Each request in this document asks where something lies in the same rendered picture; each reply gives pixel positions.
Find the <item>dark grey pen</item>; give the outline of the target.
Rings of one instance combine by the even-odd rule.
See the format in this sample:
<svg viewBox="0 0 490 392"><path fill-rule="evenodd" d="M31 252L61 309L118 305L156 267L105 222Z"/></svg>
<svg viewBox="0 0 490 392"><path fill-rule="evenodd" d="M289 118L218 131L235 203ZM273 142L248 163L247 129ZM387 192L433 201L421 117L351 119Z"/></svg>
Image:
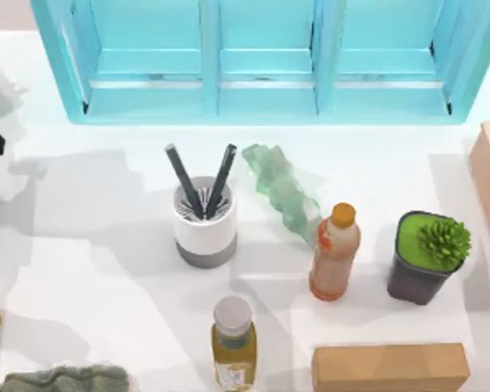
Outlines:
<svg viewBox="0 0 490 392"><path fill-rule="evenodd" d="M220 168L217 172L216 179L212 185L212 191L208 200L206 208L206 218L210 220L215 214L218 208L218 204L221 200L221 195L225 187L226 181L229 176L230 169L233 165L235 154L237 152L237 146L234 144L228 144L224 156L222 158Z"/></svg>
<svg viewBox="0 0 490 392"><path fill-rule="evenodd" d="M165 152L168 159L176 173L176 176L180 182L181 187L185 192L185 196L189 201L195 216L202 220L204 218L203 207L198 196L198 191L194 188L193 182L190 179L183 162L180 159L180 155L176 150L174 144L169 144L165 148Z"/></svg>

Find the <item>white and grey pen holder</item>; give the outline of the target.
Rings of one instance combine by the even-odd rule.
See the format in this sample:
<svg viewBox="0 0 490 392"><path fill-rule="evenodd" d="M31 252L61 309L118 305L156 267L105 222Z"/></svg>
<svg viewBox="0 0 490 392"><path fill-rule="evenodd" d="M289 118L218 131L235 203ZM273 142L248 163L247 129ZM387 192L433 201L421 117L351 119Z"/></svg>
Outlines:
<svg viewBox="0 0 490 392"><path fill-rule="evenodd" d="M194 215L185 191L177 186L173 194L173 214L176 247L187 264L212 269L223 265L235 253L237 202L229 184L223 188L216 214L210 220L199 220Z"/></svg>

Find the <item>orange bottle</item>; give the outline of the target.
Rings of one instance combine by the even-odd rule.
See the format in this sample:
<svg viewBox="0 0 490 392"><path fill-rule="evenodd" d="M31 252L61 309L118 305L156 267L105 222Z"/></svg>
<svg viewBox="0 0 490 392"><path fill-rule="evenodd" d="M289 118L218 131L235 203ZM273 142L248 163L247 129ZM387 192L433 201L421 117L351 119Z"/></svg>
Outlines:
<svg viewBox="0 0 490 392"><path fill-rule="evenodd" d="M336 204L318 226L317 247L309 273L309 287L321 301L336 301L348 287L350 271L361 242L355 208Z"/></svg>

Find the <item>light blue rack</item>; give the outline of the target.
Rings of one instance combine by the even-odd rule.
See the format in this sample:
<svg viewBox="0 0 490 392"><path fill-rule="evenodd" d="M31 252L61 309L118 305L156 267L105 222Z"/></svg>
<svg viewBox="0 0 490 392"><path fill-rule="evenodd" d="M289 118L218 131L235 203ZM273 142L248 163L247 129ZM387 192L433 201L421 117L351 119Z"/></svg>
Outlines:
<svg viewBox="0 0 490 392"><path fill-rule="evenodd" d="M448 124L490 65L490 0L30 0L88 124Z"/></svg>

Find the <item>yellow bottle with grey cap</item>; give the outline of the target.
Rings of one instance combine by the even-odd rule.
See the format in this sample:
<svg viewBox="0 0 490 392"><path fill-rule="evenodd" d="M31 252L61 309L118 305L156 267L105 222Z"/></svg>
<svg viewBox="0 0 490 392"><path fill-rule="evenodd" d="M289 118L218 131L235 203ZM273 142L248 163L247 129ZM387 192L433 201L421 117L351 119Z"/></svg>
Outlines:
<svg viewBox="0 0 490 392"><path fill-rule="evenodd" d="M252 392L257 341L249 304L239 296L220 299L213 311L212 355L216 382L224 392Z"/></svg>

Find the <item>green plant in dark pot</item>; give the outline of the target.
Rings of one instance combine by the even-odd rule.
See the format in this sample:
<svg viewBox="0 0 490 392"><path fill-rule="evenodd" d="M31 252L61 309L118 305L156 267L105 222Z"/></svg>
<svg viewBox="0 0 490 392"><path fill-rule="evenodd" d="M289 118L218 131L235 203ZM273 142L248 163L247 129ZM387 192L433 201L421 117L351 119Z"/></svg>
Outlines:
<svg viewBox="0 0 490 392"><path fill-rule="evenodd" d="M399 219L387 292L427 305L464 264L471 249L465 224L449 216L410 211Z"/></svg>

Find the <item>brown cardboard box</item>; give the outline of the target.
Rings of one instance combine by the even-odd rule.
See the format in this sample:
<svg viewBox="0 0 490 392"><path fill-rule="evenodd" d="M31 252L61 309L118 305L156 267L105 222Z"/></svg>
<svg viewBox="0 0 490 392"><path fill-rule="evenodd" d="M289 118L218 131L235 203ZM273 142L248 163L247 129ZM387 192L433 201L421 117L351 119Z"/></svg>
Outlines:
<svg viewBox="0 0 490 392"><path fill-rule="evenodd" d="M311 372L314 392L458 392L470 377L461 343L323 346Z"/></svg>

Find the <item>grey-green crumpled cloth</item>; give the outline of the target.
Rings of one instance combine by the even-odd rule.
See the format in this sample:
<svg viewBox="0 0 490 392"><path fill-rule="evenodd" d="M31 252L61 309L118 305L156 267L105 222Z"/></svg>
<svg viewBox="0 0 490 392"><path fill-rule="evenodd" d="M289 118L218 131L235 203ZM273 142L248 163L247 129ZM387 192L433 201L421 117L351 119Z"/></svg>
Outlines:
<svg viewBox="0 0 490 392"><path fill-rule="evenodd" d="M0 392L137 392L131 375L114 365L60 365L36 372L8 373Z"/></svg>

